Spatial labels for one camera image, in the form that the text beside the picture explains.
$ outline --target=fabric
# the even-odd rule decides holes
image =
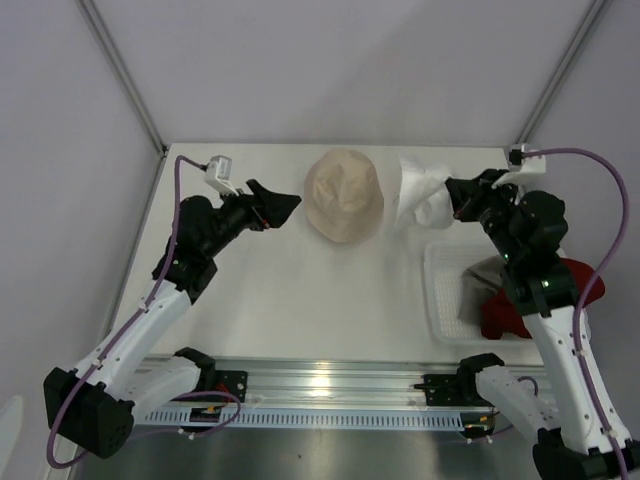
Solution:
[[[399,156],[402,184],[398,197],[396,229],[422,225],[445,229],[454,221],[451,197],[445,183],[453,176],[444,164],[423,166],[416,159]]]
[[[578,286],[578,290],[582,293],[589,278],[593,275],[593,268],[585,263],[568,258],[563,258],[562,263],[569,267]],[[604,293],[604,282],[599,278],[591,289],[591,292],[589,292],[585,306],[601,298]],[[481,310],[483,317],[481,332],[483,337],[490,340],[499,340],[504,333],[513,333],[522,338],[531,338],[531,335],[524,326],[522,317],[507,298],[504,289],[500,289],[496,296],[482,305]]]
[[[482,323],[482,305],[502,288],[500,272],[504,259],[500,255],[476,263],[462,273],[462,302],[458,318],[465,323]]]
[[[334,242],[356,242],[380,226],[384,197],[369,158],[357,150],[328,151],[307,174],[304,204],[311,224]]]

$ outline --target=white cloth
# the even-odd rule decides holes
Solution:
[[[418,160],[398,156],[402,184],[398,198],[396,228],[418,224],[445,229],[453,223],[453,207],[444,182],[453,172],[444,164],[424,167]]]

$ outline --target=metal floor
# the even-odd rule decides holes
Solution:
[[[109,460],[88,458],[74,480],[539,479],[516,431],[492,445],[454,433],[229,428],[189,441],[161,434]]]

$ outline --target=gray cloth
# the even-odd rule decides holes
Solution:
[[[460,320],[472,325],[482,323],[480,307],[502,288],[500,272],[503,268],[504,259],[496,255],[476,263],[462,273],[462,301],[458,310]]]

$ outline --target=red cloth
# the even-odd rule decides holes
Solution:
[[[563,258],[562,263],[569,267],[578,290],[582,293],[587,286],[589,278],[593,275],[593,268],[586,263],[568,258]],[[604,291],[604,282],[601,278],[598,278],[598,281],[587,296],[585,306],[601,298],[604,295]],[[490,340],[499,340],[503,333],[514,333],[522,338],[531,338],[524,326],[522,317],[518,315],[516,307],[507,298],[504,288],[500,289],[495,297],[482,305],[481,331],[482,336]]]

